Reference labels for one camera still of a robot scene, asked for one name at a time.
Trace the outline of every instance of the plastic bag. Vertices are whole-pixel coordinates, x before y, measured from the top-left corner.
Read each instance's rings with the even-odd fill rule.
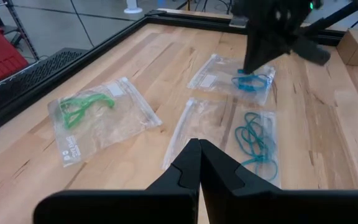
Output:
[[[125,77],[54,100],[48,110],[63,166],[162,124]]]
[[[191,79],[188,88],[216,91],[264,105],[275,75],[271,66],[264,65],[253,74],[241,73],[243,61],[213,54]]]
[[[207,139],[245,168],[280,187],[275,113],[235,101],[190,98],[165,154],[167,169],[191,138]]]

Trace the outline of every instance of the gray floor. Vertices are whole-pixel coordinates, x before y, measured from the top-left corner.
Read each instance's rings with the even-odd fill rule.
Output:
[[[144,12],[158,7],[176,9],[185,0],[138,0]],[[204,0],[199,0],[197,11],[201,11]],[[206,12],[226,13],[226,7],[218,0],[207,0]],[[128,15],[124,13],[125,0],[73,0],[86,30],[94,45],[102,42],[121,29],[143,16],[143,13]],[[314,10],[307,22],[326,17],[345,6],[348,0],[325,0],[320,10]],[[78,49],[92,48],[82,28],[70,0],[13,0],[15,9],[39,55],[50,56],[64,47]],[[191,10],[197,3],[192,2]],[[14,26],[6,7],[0,7],[0,16],[7,25]],[[338,22],[336,25],[350,27],[358,20],[358,12]],[[21,41],[19,51],[32,62],[31,54]]]

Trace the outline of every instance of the white object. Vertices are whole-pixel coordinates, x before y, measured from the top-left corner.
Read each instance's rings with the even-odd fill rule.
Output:
[[[211,87],[212,83],[215,82],[216,75],[206,75],[200,86],[204,88]]]
[[[119,87],[117,83],[112,83],[109,85],[106,85],[107,89],[109,89],[110,93],[113,96],[121,96],[124,94],[123,90]]]
[[[126,14],[136,14],[142,11],[142,8],[137,7],[137,0],[127,0],[127,8],[124,10]]]

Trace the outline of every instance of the wooden tabletop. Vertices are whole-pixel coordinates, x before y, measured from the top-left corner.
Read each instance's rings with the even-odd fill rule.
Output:
[[[63,189],[144,189],[163,170],[173,130],[191,96],[193,75],[216,53],[243,58],[246,36],[148,24],[0,127],[0,223],[31,223],[36,204]],[[337,51],[324,67],[296,54],[270,65],[277,71],[265,108],[277,113],[283,189],[358,189],[358,67]],[[163,124],[66,168],[47,104],[127,77]],[[200,200],[200,223],[207,223]]]

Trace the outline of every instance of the teal cord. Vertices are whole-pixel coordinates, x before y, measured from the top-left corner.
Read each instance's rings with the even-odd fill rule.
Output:
[[[260,124],[262,118],[259,114],[254,112],[248,112],[245,114],[244,119],[246,121],[245,126],[239,126],[234,131],[237,143],[239,144],[241,150],[246,153],[251,159],[244,161],[241,165],[246,166],[251,163],[256,163],[255,165],[255,174],[258,175],[259,173],[259,166],[262,164],[271,164],[274,166],[274,175],[268,179],[267,181],[272,181],[276,178],[278,173],[278,165],[272,159],[272,155],[275,150],[275,143],[272,136],[269,136],[264,127]],[[248,144],[249,150],[246,150],[241,143],[240,137],[238,133],[241,133],[241,139]]]
[[[238,74],[244,74],[242,69],[238,69],[237,72]],[[269,77],[263,74],[250,74],[241,77],[234,77],[231,81],[238,89],[247,92],[267,90],[269,87]]]

